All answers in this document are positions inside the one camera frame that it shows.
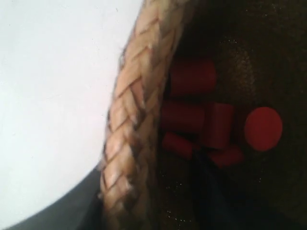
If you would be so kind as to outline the brown woven wicker basket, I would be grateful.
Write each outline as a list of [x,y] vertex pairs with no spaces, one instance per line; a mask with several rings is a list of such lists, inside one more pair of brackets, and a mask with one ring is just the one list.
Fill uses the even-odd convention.
[[[170,96],[169,71],[182,59],[214,63],[212,92]],[[228,146],[238,145],[244,161],[219,168],[208,156],[218,149],[199,141],[203,126],[197,134],[161,129],[164,101],[233,105]],[[258,107],[283,121],[267,151],[244,137]],[[162,148],[166,132],[193,144],[190,160]],[[306,229],[306,1],[143,1],[121,56],[100,169],[109,230]]]

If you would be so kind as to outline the small thin red cylinder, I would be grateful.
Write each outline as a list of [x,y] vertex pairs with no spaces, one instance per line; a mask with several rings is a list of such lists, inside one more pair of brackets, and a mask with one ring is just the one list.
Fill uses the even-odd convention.
[[172,132],[165,133],[162,148],[186,160],[190,160],[193,154],[193,144]]

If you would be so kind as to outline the red cylinder lying middle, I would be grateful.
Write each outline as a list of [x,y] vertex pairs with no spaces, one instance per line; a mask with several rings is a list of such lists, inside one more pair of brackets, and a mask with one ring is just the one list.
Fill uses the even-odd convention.
[[205,111],[200,105],[164,101],[161,108],[160,127],[166,131],[197,134],[202,129],[204,119]]

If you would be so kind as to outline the large red cylinder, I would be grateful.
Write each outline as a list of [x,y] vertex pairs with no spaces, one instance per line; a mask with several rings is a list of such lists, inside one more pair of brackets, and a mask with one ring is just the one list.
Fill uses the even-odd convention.
[[172,97],[210,93],[217,82],[214,63],[206,59],[176,60],[169,73]]

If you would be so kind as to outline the red cylinder upright slanted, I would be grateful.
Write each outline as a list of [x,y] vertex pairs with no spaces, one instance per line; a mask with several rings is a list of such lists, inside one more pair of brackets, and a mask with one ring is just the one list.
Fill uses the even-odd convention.
[[205,120],[200,135],[201,145],[224,149],[229,145],[234,119],[234,106],[226,103],[209,102],[204,105]]

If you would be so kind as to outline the small red cylinder lower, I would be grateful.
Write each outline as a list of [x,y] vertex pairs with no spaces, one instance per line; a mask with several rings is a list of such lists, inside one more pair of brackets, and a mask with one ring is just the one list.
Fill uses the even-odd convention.
[[238,145],[230,145],[226,149],[208,153],[209,158],[219,167],[228,167],[244,161],[243,151]]

